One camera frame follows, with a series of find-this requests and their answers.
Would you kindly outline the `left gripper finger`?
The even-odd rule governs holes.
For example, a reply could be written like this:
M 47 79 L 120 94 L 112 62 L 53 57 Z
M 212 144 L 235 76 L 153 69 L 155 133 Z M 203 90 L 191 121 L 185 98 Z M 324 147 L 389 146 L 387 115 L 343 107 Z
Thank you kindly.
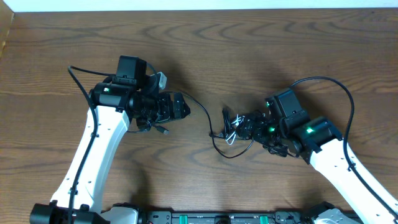
M 152 125 L 155 123 L 155 119 L 152 118 L 137 118 L 136 126 L 140 131 L 150 131 Z
M 184 119 L 186 116 L 190 115 L 190 107 L 184 100 L 182 93 L 175 92 L 174 93 L 174 119 Z

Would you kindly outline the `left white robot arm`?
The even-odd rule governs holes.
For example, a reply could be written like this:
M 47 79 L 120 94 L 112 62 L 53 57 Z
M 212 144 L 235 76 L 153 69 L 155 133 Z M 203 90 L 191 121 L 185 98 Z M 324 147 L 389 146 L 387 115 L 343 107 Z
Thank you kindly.
M 190 114 L 182 93 L 166 92 L 166 76 L 148 75 L 148 68 L 145 60 L 122 55 L 116 73 L 83 92 L 89 110 L 78 149 L 50 203 L 34 205 L 30 223 L 147 223 L 146 213 L 128 203 L 102 211 L 102 200 L 116 149 L 132 121 L 138 133 L 156 128 L 167 134 L 163 123 Z

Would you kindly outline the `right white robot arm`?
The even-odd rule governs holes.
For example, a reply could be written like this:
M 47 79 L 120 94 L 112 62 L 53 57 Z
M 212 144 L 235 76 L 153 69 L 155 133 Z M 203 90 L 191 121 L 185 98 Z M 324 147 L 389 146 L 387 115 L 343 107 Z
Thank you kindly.
M 362 165 L 342 133 L 325 117 L 310 118 L 287 88 L 266 98 L 269 114 L 243 116 L 237 135 L 270 154 L 303 159 L 321 173 L 363 223 L 397 223 L 397 200 Z

